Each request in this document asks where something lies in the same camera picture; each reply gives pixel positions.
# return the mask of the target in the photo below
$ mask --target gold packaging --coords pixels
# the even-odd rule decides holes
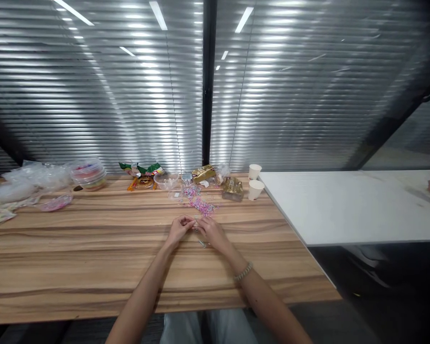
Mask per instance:
[[[242,182],[235,177],[227,177],[223,186],[222,197],[231,201],[241,202],[244,198]]]
[[[199,167],[197,170],[193,171],[193,180],[195,183],[202,182],[203,180],[209,179],[210,177],[215,177],[215,169],[212,165],[205,165]]]

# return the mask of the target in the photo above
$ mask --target white paper cup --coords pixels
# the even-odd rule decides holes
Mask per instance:
[[[260,181],[253,180],[253,181],[249,181],[248,185],[250,186],[248,190],[248,199],[251,201],[256,201],[257,198],[259,197],[259,194],[264,189],[264,184]]]
[[[248,178],[250,180],[256,180],[259,176],[259,172],[261,171],[261,166],[256,164],[250,165],[250,171],[248,172]]]

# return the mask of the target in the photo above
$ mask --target pants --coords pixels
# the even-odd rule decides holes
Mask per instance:
[[[258,344],[242,309],[207,311],[213,344]],[[160,344],[203,344],[196,312],[167,313]]]

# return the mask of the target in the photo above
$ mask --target wood grain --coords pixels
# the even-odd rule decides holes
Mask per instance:
[[[286,303],[340,299],[266,193],[243,202],[204,190],[214,218]],[[164,242],[171,221],[194,208],[161,190],[126,191],[130,177],[74,193],[72,204],[42,213],[27,207],[0,226],[0,323],[115,316]],[[228,264],[189,233],[172,256],[156,312],[246,305]]]

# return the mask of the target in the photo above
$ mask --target jar lid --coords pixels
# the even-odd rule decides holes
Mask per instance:
[[[193,179],[193,176],[190,173],[186,173],[182,175],[183,181],[190,181],[191,179]]]

